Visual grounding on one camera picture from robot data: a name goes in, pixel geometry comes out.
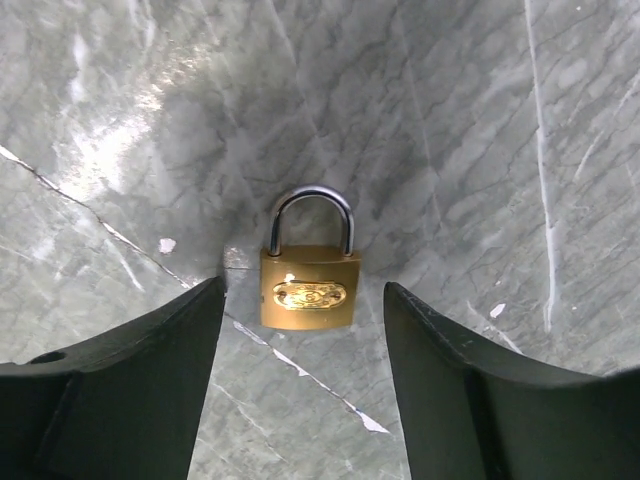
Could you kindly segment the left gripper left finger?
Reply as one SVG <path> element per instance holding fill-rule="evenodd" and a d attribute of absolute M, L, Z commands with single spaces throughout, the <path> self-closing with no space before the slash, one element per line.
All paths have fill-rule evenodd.
<path fill-rule="evenodd" d="M 5 479 L 184 479 L 226 286 L 210 278 L 83 342 L 1 367 Z"/>

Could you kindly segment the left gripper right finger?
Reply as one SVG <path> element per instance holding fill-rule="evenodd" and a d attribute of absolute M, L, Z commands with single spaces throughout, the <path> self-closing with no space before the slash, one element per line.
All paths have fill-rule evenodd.
<path fill-rule="evenodd" d="M 384 326 L 415 479 L 635 479 L 639 373 L 598 377 L 505 348 L 384 289 Z"/>

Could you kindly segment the small brass padlock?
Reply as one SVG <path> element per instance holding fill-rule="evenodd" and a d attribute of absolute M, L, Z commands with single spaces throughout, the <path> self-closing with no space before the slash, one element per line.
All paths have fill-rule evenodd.
<path fill-rule="evenodd" d="M 295 203 L 320 198 L 341 218 L 335 245 L 288 245 L 281 223 Z M 353 323 L 361 255 L 354 247 L 355 221 L 346 199 L 323 185 L 302 185 L 284 193 L 272 210 L 269 242 L 260 254 L 260 323 L 265 328 L 309 331 Z"/>

